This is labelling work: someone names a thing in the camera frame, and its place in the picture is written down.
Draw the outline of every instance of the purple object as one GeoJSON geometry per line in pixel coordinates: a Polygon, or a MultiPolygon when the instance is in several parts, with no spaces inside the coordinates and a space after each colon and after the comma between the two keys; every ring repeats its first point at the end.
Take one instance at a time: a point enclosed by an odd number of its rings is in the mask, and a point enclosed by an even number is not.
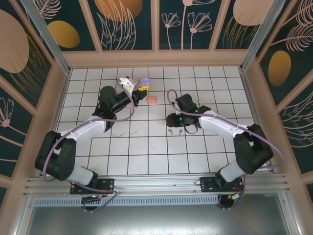
{"type": "Polygon", "coordinates": [[[150,85],[149,78],[147,78],[147,77],[141,78],[140,85],[142,87],[149,86],[150,85]]]}

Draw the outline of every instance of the white tiled floor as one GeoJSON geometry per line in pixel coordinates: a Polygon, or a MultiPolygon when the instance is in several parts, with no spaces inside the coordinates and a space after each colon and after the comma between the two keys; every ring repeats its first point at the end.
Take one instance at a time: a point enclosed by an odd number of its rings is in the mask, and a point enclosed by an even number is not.
{"type": "MultiPolygon", "coordinates": [[[[183,128],[168,128],[165,118],[174,110],[165,96],[169,89],[179,95],[190,94],[198,105],[251,125],[253,119],[237,67],[75,69],[57,130],[67,130],[88,119],[100,89],[116,88],[116,80],[122,76],[148,76],[149,95],[156,95],[158,102],[148,105],[141,101],[130,121],[115,123],[112,130],[78,146],[77,164],[99,175],[176,174],[216,172],[235,159],[232,141],[211,131],[199,129],[193,133],[196,129],[190,126],[189,134],[183,128]]],[[[129,114],[130,110],[124,109],[117,118],[129,114]]]]}

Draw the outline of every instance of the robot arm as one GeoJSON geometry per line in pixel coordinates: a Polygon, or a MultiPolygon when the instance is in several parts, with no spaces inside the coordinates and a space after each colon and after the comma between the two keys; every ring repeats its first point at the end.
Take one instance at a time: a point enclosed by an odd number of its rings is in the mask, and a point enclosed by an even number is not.
{"type": "Polygon", "coordinates": [[[225,118],[218,118],[219,115],[210,108],[206,106],[198,108],[188,94],[177,98],[173,104],[184,112],[203,114],[203,116],[189,116],[180,113],[170,114],[166,118],[167,126],[182,127],[195,125],[198,128],[215,132],[225,139],[233,140],[236,160],[220,169],[215,176],[215,181],[221,189],[238,177],[245,174],[253,174],[273,157],[273,151],[269,145],[238,128],[241,126],[265,138],[259,125],[246,126],[225,118]]]}
{"type": "MultiPolygon", "coordinates": [[[[139,101],[147,95],[146,91],[138,90],[139,84],[128,77],[120,78],[119,83],[131,94],[136,107],[139,101]]],[[[74,132],[70,129],[61,133],[50,131],[46,134],[36,158],[35,167],[38,170],[43,170],[52,146],[61,136],[70,132],[70,135],[64,138],[52,153],[46,169],[47,174],[60,181],[68,180],[88,185],[90,188],[99,189],[97,186],[98,175],[93,171],[75,164],[76,146],[91,140],[91,138],[98,134],[110,130],[114,122],[104,121],[101,120],[101,118],[116,120],[116,113],[124,109],[129,103],[131,103],[131,100],[125,92],[117,94],[113,87],[103,87],[100,91],[95,111],[86,121],[88,122],[87,124],[79,127],[79,129],[74,132]]]]}

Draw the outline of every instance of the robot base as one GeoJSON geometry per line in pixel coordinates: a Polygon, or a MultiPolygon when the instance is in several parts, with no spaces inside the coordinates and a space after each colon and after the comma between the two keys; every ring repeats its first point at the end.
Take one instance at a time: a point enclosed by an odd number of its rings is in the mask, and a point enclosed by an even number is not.
{"type": "Polygon", "coordinates": [[[242,191],[244,190],[243,181],[240,177],[235,179],[233,182],[226,184],[224,189],[221,189],[221,187],[216,183],[215,176],[200,178],[201,192],[236,192],[237,188],[233,183],[242,191]]]}
{"type": "MultiPolygon", "coordinates": [[[[92,187],[92,188],[98,189],[98,190],[113,191],[114,190],[114,179],[98,179],[96,186],[92,187]]],[[[99,194],[98,192],[82,188],[76,184],[71,184],[69,193],[72,195],[99,194]]]]}

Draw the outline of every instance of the pink object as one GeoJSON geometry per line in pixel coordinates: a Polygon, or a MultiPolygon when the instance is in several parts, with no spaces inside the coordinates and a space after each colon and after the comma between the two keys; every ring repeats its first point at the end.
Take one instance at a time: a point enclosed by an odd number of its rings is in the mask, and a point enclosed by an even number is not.
{"type": "Polygon", "coordinates": [[[132,103],[129,103],[128,105],[126,105],[127,109],[131,109],[133,107],[132,103]]]}
{"type": "Polygon", "coordinates": [[[157,97],[155,95],[149,95],[149,96],[147,96],[147,102],[148,103],[156,103],[157,97]]]}

